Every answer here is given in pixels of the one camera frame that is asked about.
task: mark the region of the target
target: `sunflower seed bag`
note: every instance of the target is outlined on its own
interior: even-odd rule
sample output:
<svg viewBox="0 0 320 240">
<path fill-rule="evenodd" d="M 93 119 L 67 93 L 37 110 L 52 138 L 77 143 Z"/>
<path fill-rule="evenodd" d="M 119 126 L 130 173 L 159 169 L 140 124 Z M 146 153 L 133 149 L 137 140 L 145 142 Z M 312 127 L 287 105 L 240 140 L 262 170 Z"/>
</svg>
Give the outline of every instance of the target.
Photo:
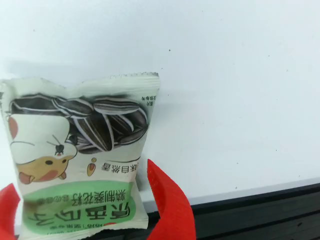
<svg viewBox="0 0 320 240">
<path fill-rule="evenodd" d="M 135 177 L 159 86 L 156 73 L 75 88 L 38 78 L 1 82 L 1 113 L 24 200 L 20 240 L 147 228 Z"/>
</svg>

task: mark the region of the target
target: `plastic packaging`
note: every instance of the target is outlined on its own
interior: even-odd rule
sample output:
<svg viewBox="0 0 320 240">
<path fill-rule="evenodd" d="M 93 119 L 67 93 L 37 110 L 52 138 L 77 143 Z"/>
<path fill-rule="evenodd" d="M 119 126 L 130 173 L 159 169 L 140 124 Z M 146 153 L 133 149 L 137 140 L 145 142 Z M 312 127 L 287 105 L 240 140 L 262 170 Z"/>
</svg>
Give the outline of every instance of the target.
<svg viewBox="0 0 320 240">
<path fill-rule="evenodd" d="M 74 88 L 39 78 L 1 83 L 1 113 L 24 200 L 20 240 L 147 228 L 135 177 L 159 87 L 156 73 Z"/>
</svg>

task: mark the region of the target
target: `cartoon cow face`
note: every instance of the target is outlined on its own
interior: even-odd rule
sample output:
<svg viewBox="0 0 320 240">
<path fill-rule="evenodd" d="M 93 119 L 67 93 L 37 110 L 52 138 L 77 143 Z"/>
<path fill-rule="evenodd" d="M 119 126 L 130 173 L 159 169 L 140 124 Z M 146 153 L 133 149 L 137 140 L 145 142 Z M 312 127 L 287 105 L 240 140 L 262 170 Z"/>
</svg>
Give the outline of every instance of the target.
<svg viewBox="0 0 320 240">
<path fill-rule="evenodd" d="M 11 152 L 23 184 L 65 179 L 77 148 L 66 142 L 69 122 L 62 116 L 13 114 L 9 120 Z"/>
</svg>

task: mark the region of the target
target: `green label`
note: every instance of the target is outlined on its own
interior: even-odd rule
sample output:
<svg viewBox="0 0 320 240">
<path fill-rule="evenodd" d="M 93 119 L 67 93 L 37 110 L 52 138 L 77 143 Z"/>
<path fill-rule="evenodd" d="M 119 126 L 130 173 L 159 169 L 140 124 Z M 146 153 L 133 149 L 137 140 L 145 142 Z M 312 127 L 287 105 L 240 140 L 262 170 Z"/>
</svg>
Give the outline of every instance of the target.
<svg viewBox="0 0 320 240">
<path fill-rule="evenodd" d="M 131 220 L 133 183 L 83 181 L 55 185 L 24 196 L 23 222 L 37 234 L 100 228 Z"/>
</svg>

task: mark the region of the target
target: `white surface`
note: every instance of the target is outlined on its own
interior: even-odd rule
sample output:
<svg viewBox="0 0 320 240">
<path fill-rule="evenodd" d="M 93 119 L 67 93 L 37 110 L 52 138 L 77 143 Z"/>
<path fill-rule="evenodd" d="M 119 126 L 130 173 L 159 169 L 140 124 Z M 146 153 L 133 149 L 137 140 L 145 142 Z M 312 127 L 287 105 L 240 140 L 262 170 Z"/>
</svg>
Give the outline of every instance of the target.
<svg viewBox="0 0 320 240">
<path fill-rule="evenodd" d="M 314 184 L 319 7 L 317 0 L 0 0 L 0 78 L 70 86 L 159 72 L 142 161 L 159 165 L 191 204 Z M 1 146 L 4 186 L 14 177 Z M 141 196 L 154 211 L 141 166 Z"/>
</svg>

